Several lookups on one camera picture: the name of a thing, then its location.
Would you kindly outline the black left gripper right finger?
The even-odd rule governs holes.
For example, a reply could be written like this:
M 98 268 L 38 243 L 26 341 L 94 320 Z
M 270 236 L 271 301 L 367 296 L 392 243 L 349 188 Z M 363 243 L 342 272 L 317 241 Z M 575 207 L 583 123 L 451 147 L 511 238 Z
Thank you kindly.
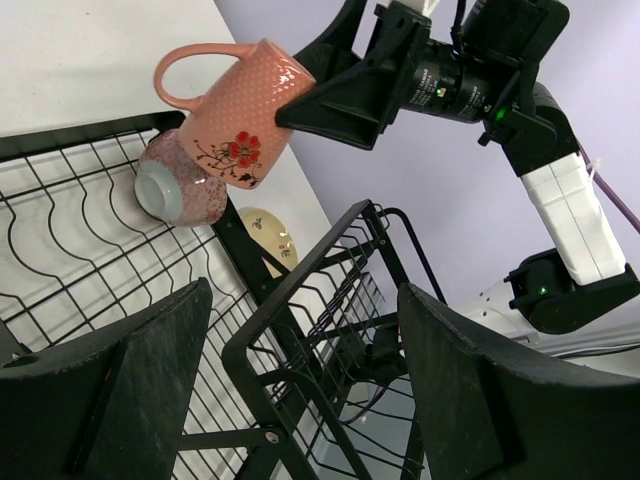
M 435 479 L 635 479 L 639 382 L 523 346 L 419 287 L 397 297 Z

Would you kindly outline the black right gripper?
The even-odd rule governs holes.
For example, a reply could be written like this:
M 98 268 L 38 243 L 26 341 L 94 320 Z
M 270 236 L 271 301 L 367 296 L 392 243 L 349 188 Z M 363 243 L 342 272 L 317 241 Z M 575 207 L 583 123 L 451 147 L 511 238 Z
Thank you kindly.
M 365 58 L 352 50 L 366 1 L 345 1 L 336 17 L 294 55 L 317 85 L 279 108 L 278 126 L 371 150 L 404 103 L 431 21 L 400 1 L 378 6 Z

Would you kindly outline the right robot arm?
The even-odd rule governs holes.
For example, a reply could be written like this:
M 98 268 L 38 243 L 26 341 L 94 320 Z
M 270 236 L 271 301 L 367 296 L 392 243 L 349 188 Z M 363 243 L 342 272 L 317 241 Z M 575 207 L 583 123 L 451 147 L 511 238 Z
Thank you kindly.
M 459 2 L 451 42 L 406 1 L 375 10 L 366 54 L 352 45 L 364 13 L 347 1 L 296 58 L 316 79 L 276 123 L 370 150 L 399 111 L 481 123 L 539 214 L 553 248 L 525 259 L 459 312 L 508 337 L 573 333 L 636 297 L 639 281 L 606 218 L 567 115 L 538 79 L 566 27 L 559 1 Z

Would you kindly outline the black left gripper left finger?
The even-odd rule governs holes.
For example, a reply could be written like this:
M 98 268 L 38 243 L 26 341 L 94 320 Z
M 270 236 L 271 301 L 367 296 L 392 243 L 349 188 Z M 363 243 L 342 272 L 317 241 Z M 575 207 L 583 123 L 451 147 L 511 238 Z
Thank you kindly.
M 2 366 L 2 478 L 171 478 L 211 306 L 200 278 Z

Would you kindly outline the pink floral mug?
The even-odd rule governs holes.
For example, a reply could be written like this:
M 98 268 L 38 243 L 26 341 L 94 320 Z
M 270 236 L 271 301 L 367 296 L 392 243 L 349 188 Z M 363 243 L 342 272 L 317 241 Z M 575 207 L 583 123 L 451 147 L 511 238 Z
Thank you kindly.
M 198 55 L 232 56 L 236 62 L 202 95 L 170 94 L 163 86 L 166 71 Z M 158 97 L 188 113 L 177 133 L 185 152 L 207 173 L 245 190 L 260 185 L 293 133 L 276 125 L 277 111 L 315 84 L 300 62 L 266 39 L 180 47 L 161 59 L 153 76 Z

